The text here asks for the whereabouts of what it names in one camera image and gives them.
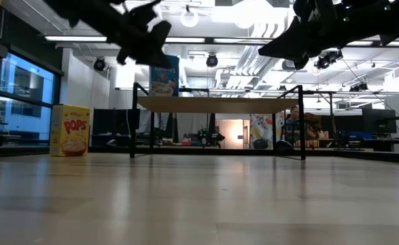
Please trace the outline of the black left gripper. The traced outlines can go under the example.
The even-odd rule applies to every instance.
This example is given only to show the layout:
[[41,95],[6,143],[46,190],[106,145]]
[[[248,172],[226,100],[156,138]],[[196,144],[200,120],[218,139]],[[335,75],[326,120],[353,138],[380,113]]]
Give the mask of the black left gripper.
[[157,17],[154,6],[162,0],[152,0],[149,3],[139,5],[128,10],[125,0],[107,0],[112,5],[122,5],[124,13],[121,14],[121,30],[107,36],[108,44],[117,44],[121,47],[116,57],[118,64],[126,65],[127,58],[131,55],[131,50],[123,48],[126,39],[131,37],[131,44],[144,46],[139,49],[136,63],[161,68],[170,68],[171,64],[162,51],[165,40],[171,30],[172,25],[162,20],[152,27],[148,32],[148,24]]

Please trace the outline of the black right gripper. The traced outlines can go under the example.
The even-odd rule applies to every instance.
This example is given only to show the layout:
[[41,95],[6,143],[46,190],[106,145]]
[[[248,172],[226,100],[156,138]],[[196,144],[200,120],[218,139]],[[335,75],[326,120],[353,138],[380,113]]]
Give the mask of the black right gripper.
[[296,58],[296,70],[318,55],[313,48],[342,47],[355,41],[353,0],[295,0],[296,16],[279,37],[258,50],[260,56]]

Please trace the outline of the blue Rice Krispies cereal box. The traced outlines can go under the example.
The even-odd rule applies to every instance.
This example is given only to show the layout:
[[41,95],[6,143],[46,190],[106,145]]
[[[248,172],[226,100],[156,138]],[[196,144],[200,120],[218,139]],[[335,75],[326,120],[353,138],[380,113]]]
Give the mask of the blue Rice Krispies cereal box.
[[179,57],[167,56],[170,68],[150,67],[149,94],[160,97],[179,96]]

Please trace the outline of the yellow Corn Pops cereal box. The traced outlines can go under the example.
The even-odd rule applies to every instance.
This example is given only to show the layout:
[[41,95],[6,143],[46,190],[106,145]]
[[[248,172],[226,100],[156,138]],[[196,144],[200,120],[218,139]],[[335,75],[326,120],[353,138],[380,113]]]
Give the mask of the yellow Corn Pops cereal box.
[[90,109],[75,105],[55,105],[50,125],[50,154],[80,157],[88,152]]

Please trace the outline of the black ceiling spotlight cluster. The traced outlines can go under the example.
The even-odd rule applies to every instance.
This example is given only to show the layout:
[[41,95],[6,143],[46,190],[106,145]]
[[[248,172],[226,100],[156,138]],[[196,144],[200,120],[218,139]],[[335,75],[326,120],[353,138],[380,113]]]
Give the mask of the black ceiling spotlight cluster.
[[325,55],[320,55],[314,66],[317,69],[326,69],[339,59],[343,58],[341,50],[328,51]]

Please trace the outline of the long LED light bar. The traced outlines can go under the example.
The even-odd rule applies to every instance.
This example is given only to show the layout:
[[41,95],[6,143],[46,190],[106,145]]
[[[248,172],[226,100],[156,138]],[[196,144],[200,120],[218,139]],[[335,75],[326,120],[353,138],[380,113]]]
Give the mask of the long LED light bar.
[[[70,43],[105,43],[103,36],[79,36],[79,35],[45,35],[48,42],[70,42]],[[255,37],[167,37],[166,44],[208,44],[208,45],[246,45],[262,46],[271,42],[273,38]],[[349,47],[372,47],[382,48],[381,42],[375,39],[354,41],[347,44]],[[399,48],[399,40],[392,41],[386,48]]]

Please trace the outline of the round white ceiling lamp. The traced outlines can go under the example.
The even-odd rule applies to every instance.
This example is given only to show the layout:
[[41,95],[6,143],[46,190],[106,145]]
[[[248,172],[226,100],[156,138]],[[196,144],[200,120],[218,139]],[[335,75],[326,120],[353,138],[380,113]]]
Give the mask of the round white ceiling lamp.
[[189,5],[185,5],[185,8],[182,10],[181,15],[179,17],[179,20],[184,27],[192,28],[198,24],[199,14]]

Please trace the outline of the person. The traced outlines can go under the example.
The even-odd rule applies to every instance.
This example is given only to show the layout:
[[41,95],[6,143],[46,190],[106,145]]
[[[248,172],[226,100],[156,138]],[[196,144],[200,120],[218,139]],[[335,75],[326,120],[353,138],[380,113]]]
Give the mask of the person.
[[319,118],[312,113],[304,113],[305,133],[308,140],[317,140],[322,130]]
[[300,139],[299,108],[290,109],[290,117],[285,121],[285,140],[292,146]]

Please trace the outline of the black monitor back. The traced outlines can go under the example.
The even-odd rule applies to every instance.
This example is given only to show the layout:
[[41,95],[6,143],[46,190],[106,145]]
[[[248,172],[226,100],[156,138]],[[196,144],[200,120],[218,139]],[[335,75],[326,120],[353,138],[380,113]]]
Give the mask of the black monitor back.
[[92,147],[131,147],[136,144],[140,110],[94,109]]

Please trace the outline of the dark computer monitor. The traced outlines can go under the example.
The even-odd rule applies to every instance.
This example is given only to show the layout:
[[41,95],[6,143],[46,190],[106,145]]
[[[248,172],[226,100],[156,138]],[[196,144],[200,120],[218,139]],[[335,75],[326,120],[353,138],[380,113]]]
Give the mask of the dark computer monitor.
[[362,109],[363,128],[368,133],[396,133],[394,110]]

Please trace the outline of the small black robot green lights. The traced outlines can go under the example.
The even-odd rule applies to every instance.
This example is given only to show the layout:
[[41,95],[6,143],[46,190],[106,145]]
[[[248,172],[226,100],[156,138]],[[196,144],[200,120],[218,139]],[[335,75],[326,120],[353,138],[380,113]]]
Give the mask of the small black robot green lights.
[[209,133],[206,129],[200,129],[196,134],[201,146],[217,146],[221,148],[220,142],[226,138],[221,133]]

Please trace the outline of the colourful wall poster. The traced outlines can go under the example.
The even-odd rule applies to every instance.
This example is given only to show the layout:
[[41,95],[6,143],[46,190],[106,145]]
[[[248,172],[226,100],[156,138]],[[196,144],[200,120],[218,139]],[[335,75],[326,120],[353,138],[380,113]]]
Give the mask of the colourful wall poster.
[[250,148],[273,149],[273,115],[250,114],[249,115],[249,142]]

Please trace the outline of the wooden shelf with black frame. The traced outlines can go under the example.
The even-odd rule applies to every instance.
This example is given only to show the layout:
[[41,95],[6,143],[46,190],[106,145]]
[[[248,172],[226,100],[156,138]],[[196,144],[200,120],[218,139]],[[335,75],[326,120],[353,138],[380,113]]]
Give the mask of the wooden shelf with black frame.
[[299,109],[300,150],[302,161],[307,157],[304,118],[304,91],[301,85],[283,92],[274,99],[217,98],[217,97],[155,97],[151,96],[139,83],[133,84],[133,112],[141,105],[151,112],[150,144],[148,152],[154,152],[154,114],[168,113],[205,113],[205,114],[271,114],[284,111],[293,105]]

